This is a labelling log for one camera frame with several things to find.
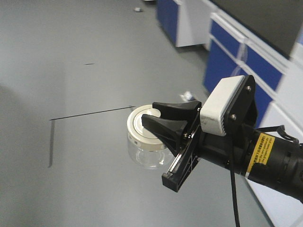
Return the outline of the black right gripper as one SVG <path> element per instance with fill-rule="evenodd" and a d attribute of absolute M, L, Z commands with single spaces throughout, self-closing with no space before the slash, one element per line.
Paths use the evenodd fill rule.
<path fill-rule="evenodd" d="M 202 106 L 200 101 L 170 104 L 153 102 L 152 107 L 160 111 L 160 117 L 143 114 L 142 124 L 145 129 L 155 135 L 172 153 L 180 159 L 162 175 L 165 187 L 178 192 L 184 181 L 201 159 L 221 166 L 231 173 L 232 190 L 235 190 L 234 175 L 245 175 L 254 150 L 254 125 L 257 119 L 255 104 L 241 110 L 232 120 L 228 108 L 224 115 L 225 136 L 217 136 L 196 131 L 196 135 L 182 148 L 187 125 L 197 115 Z"/>

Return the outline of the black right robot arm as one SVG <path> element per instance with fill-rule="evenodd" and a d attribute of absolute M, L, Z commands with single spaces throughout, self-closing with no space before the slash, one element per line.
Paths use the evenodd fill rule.
<path fill-rule="evenodd" d="M 175 160 L 162 175 L 165 187 L 177 192 L 201 159 L 242 175 L 284 195 L 303 199 L 303 145 L 284 126 L 254 127 L 255 102 L 224 136 L 202 129 L 201 103 L 153 103 L 160 116 L 144 114 L 142 124 L 173 154 Z"/>

